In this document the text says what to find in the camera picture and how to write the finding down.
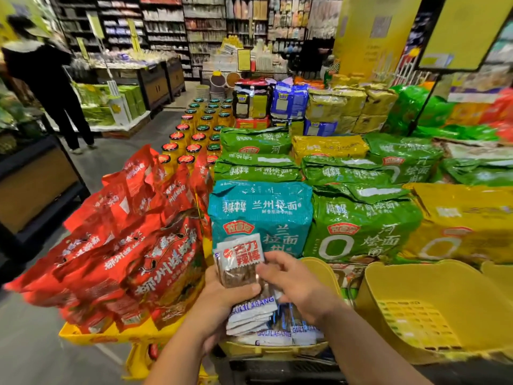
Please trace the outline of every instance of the left hand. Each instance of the left hand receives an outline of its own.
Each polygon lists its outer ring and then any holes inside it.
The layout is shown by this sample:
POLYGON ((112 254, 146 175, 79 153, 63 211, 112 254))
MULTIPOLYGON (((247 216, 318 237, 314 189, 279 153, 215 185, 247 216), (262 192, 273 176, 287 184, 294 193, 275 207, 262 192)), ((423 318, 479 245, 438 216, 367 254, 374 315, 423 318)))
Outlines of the left hand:
POLYGON ((224 322, 230 315, 231 308, 255 297, 260 290, 259 284, 225 288, 219 280, 217 267, 213 265, 207 269, 205 287, 184 321, 184 326, 200 338, 205 354, 225 334, 224 322))

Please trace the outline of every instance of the teal noodle package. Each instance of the teal noodle package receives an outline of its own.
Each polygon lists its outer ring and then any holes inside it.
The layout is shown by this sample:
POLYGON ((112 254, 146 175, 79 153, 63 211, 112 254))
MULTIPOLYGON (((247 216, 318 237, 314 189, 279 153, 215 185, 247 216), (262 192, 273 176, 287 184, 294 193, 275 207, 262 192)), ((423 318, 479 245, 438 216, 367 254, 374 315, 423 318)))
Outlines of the teal noodle package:
POLYGON ((263 250, 300 257, 312 222, 312 188, 299 182, 218 181, 210 195, 213 247, 260 233, 263 250))

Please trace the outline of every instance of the person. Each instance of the person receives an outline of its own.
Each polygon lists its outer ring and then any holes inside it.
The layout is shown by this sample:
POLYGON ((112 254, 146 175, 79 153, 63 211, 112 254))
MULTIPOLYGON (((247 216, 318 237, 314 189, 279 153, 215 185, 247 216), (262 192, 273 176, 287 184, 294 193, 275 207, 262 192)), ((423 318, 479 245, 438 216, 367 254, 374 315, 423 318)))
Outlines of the person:
MULTIPOLYGON (((265 258, 269 263, 259 264, 257 273, 283 291, 281 302, 294 303, 303 318, 324 333, 349 383, 431 384, 351 307, 320 283, 303 262, 280 251, 266 252, 265 258)), ((260 290, 258 284, 224 288, 216 267, 209 267, 205 288, 162 350, 144 384, 196 384, 201 359, 222 336, 232 306, 253 298, 260 290)))
POLYGON ((57 123, 72 153, 81 154, 82 149, 68 116, 87 146, 95 148, 89 124, 63 69, 63 65, 71 63, 71 53, 52 41, 46 40, 43 43, 36 40, 37 32, 43 31, 25 16, 10 15, 7 22, 20 38, 2 46, 10 76, 21 79, 29 86, 35 98, 57 123))

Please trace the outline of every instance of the hand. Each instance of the hand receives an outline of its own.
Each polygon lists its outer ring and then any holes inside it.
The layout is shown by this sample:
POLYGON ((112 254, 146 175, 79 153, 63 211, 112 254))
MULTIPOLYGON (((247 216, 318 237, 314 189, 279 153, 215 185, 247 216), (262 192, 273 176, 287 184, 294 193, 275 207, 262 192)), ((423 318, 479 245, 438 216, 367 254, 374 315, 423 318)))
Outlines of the hand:
POLYGON ((225 320, 235 304, 249 300, 260 293, 259 284, 225 288, 219 281, 217 267, 210 266, 205 273, 205 287, 184 321, 192 335, 200 338, 206 354, 225 335, 225 320))
POLYGON ((281 289, 280 301, 293 303, 308 323, 318 326, 334 309, 341 305, 349 308, 300 260, 282 251, 266 252, 265 258, 270 264, 257 265, 257 273, 281 289))

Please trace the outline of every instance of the forearm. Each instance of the forearm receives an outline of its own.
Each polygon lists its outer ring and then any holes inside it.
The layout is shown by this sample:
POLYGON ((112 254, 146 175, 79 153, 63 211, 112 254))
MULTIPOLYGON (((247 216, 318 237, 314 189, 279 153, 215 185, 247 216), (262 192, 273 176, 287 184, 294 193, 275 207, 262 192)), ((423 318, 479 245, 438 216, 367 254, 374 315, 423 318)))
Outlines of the forearm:
POLYGON ((162 350, 144 385, 196 385, 203 342, 185 321, 162 350))
POLYGON ((319 326, 349 383, 430 384, 349 307, 338 306, 319 326))

